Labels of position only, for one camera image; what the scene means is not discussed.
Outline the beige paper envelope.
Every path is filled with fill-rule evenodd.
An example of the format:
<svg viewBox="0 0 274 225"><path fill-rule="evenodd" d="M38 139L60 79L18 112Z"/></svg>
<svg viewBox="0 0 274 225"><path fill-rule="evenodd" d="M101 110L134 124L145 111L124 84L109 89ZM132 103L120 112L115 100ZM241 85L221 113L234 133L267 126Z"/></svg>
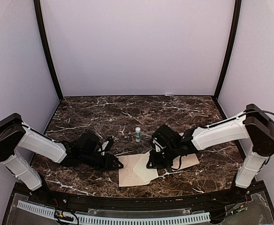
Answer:
<svg viewBox="0 0 274 225"><path fill-rule="evenodd" d="M118 171L119 187L134 187L149 184L158 178L156 169L148 169L149 152L145 154L135 154L119 156L124 168Z"/></svg>

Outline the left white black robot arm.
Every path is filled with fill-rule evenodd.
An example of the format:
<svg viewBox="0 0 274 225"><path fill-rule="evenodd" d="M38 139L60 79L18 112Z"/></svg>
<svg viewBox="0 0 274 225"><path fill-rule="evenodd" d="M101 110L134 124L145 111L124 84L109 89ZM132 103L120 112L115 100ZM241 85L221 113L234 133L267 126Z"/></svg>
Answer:
<svg viewBox="0 0 274 225"><path fill-rule="evenodd" d="M57 141L32 129L18 113L0 121L0 163L22 181L42 204L50 204L53 194L45 188L46 182L17 151L30 150L64 167L88 165L103 171L122 169L124 165L109 153L112 137L101 143L92 132L85 132L72 142Z"/></svg>

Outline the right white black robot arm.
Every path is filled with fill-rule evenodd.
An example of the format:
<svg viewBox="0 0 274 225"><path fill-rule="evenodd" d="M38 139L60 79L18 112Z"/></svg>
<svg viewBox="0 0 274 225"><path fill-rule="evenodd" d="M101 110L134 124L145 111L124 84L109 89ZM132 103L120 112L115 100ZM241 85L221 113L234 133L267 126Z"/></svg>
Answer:
<svg viewBox="0 0 274 225"><path fill-rule="evenodd" d="M226 200L237 203L244 196L252 179L274 154L274 120L272 112L255 104L243 112L214 124L186 130L183 135L167 125L161 125L151 136L148 169L172 168L175 158L197 153L209 147L235 140L250 139L252 146L241 168L234 187L226 192Z"/></svg>

